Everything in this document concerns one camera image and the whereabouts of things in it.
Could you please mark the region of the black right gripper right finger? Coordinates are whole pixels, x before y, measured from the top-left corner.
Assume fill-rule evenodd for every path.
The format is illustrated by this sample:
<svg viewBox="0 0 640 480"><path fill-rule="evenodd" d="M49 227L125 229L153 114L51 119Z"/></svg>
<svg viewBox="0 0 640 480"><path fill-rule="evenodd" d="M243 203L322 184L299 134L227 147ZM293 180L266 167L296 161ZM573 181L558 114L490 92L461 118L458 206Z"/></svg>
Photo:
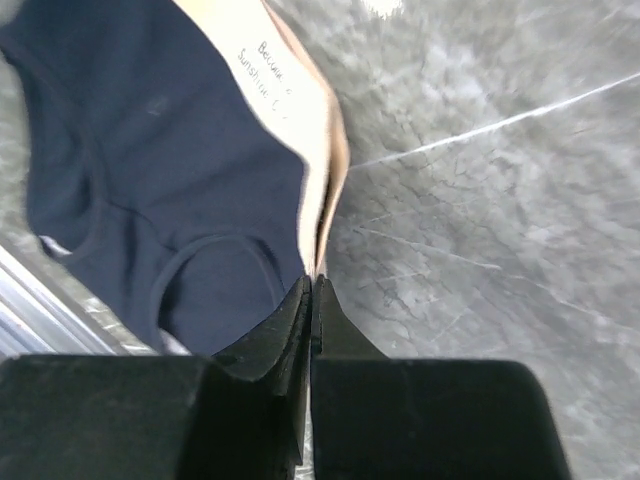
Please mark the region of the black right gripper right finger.
<svg viewBox="0 0 640 480"><path fill-rule="evenodd" d="M547 396L515 361L398 359L312 299L311 419L319 479L567 479Z"/></svg>

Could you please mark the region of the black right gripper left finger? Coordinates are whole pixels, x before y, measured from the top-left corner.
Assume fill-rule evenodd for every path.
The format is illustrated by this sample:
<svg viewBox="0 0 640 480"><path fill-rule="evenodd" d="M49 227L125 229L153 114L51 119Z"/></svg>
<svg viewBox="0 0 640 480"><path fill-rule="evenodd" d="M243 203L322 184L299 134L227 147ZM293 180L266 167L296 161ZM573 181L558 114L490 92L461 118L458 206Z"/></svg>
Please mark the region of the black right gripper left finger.
<svg viewBox="0 0 640 480"><path fill-rule="evenodd" d="M212 357L23 355L1 366L5 479L291 479L311 283Z"/></svg>

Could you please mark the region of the navy blue underwear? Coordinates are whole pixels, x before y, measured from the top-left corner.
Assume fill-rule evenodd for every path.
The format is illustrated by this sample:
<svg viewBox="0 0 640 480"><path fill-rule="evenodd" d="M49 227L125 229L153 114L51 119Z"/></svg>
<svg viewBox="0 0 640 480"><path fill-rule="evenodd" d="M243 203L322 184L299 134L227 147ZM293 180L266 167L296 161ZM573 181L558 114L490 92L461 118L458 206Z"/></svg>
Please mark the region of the navy blue underwear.
<svg viewBox="0 0 640 480"><path fill-rule="evenodd" d="M27 1L1 29L45 253L156 351L213 355L325 267L349 147L263 1Z"/></svg>

